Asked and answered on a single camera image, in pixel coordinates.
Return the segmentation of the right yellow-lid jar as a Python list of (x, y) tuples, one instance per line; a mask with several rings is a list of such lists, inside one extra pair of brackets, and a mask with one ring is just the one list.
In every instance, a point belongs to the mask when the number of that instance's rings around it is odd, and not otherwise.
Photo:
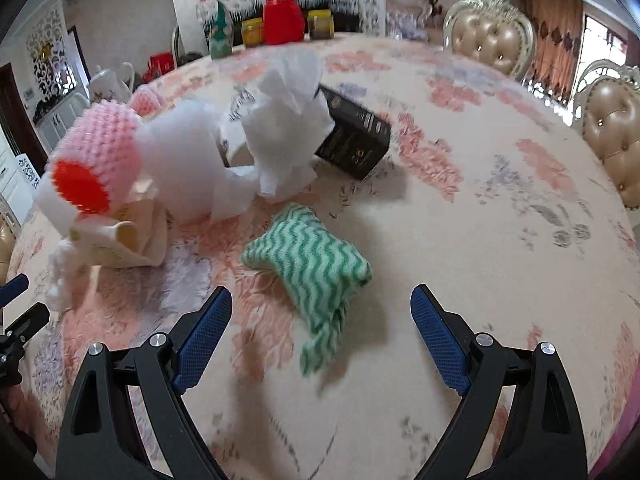
[(311, 40), (327, 40), (334, 37), (334, 19), (329, 9), (309, 11), (307, 25)]

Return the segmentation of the near beige tufted chair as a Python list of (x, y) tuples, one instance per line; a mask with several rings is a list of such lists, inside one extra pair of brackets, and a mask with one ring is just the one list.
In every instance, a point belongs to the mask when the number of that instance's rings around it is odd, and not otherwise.
[(572, 127), (596, 155), (624, 206), (639, 207), (639, 69), (597, 60), (576, 86)]

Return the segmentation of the white tissue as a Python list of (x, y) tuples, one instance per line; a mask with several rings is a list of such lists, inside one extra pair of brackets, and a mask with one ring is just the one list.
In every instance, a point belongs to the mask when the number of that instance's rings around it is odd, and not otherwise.
[(320, 90), (322, 59), (304, 47), (270, 58), (241, 116), (258, 173), (258, 195), (277, 203), (299, 193), (317, 174), (316, 151), (334, 129)]

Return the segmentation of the pink foam fruit net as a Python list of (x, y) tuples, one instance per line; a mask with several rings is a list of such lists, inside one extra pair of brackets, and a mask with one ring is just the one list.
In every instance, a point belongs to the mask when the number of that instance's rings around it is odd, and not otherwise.
[(141, 117), (129, 106), (93, 103), (58, 142), (48, 173), (55, 191), (82, 214), (107, 214), (124, 203), (142, 168), (136, 133)]

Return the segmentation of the green patterned bottle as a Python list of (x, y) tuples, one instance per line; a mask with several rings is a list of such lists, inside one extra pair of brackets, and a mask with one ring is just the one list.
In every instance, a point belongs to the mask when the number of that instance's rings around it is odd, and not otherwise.
[(232, 55), (233, 21), (226, 6), (217, 0), (215, 13), (209, 19), (209, 55), (211, 58), (226, 58)]

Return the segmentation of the far beige tufted chair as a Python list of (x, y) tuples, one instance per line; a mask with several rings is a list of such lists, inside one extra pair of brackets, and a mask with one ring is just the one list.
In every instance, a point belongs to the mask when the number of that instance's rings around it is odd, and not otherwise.
[(459, 0), (442, 25), (444, 48), (522, 82), (536, 54), (529, 18), (510, 0)]

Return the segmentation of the yellow-lid jar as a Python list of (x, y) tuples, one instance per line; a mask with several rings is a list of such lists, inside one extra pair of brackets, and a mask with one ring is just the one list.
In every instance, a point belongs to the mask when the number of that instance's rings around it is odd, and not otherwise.
[(242, 21), (241, 36), (244, 47), (256, 48), (264, 43), (264, 22), (262, 18)]
[(329, 9), (309, 11), (307, 25), (311, 40), (327, 40), (334, 37), (334, 19)]

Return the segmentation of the red thermos jug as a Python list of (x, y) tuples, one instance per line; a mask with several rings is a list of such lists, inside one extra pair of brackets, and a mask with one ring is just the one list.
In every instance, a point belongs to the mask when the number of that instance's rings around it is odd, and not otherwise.
[(264, 41), (268, 46), (304, 40), (305, 21), (295, 0), (265, 0), (262, 21)]

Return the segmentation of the brown curtain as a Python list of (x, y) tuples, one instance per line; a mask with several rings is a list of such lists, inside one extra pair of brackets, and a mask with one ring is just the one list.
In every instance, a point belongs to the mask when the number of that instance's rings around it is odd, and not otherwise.
[(566, 105), (572, 96), (580, 45), (582, 0), (522, 0), (532, 23), (536, 52), (525, 77), (545, 96)]

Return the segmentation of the white floral teapot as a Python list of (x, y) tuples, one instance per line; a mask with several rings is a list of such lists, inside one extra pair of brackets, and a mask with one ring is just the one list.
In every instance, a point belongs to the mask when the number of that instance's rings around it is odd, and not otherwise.
[(88, 85), (90, 101), (116, 101), (127, 104), (134, 92), (134, 76), (134, 66), (129, 62), (122, 62), (116, 68), (96, 66), (96, 73)]

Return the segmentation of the white plastic packaging bag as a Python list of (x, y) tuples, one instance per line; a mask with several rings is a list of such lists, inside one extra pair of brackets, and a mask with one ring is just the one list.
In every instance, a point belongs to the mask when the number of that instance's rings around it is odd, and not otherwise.
[[(124, 203), (99, 216), (109, 217), (125, 204), (150, 198), (166, 209), (169, 235), (171, 221), (227, 219), (250, 206), (255, 182), (252, 172), (224, 163), (220, 116), (213, 105), (186, 100), (150, 120), (141, 119), (143, 126), (136, 133), (142, 158), (140, 174)], [(65, 312), (74, 306), (76, 278), (92, 266), (81, 259), (68, 239), (70, 228), (80, 216), (92, 214), (82, 214), (58, 195), (48, 166), (36, 203), (61, 235), (50, 257), (51, 284), (46, 298), (52, 310)]]

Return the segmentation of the yellow cardboard box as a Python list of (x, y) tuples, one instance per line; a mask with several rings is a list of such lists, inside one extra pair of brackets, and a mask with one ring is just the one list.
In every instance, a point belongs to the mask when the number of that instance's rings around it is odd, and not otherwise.
[(109, 217), (80, 216), (68, 239), (92, 266), (160, 266), (168, 246), (167, 212), (150, 198), (135, 200)]

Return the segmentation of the beige tufted chair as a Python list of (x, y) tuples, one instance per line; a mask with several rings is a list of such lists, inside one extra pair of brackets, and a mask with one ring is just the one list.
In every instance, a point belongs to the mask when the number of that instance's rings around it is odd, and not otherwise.
[(624, 206), (639, 207), (639, 69), (597, 60), (576, 86), (572, 127), (596, 155)]
[(444, 48), (522, 82), (536, 54), (529, 18), (510, 0), (459, 0), (442, 25)]

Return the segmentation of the black cardboard box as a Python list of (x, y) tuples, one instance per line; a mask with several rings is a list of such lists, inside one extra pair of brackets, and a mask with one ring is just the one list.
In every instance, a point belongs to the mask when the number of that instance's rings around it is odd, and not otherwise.
[(387, 154), (392, 127), (382, 117), (320, 84), (334, 121), (316, 155), (352, 178), (363, 180)]

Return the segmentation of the green white striped cloth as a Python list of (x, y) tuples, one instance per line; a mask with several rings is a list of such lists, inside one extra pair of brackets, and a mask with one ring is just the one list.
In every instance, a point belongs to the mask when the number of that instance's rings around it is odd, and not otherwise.
[(273, 216), (267, 231), (247, 244), (241, 261), (277, 274), (305, 320), (310, 339), (299, 352), (300, 372), (309, 376), (328, 367), (342, 342), (349, 304), (371, 281), (369, 261), (299, 204)]

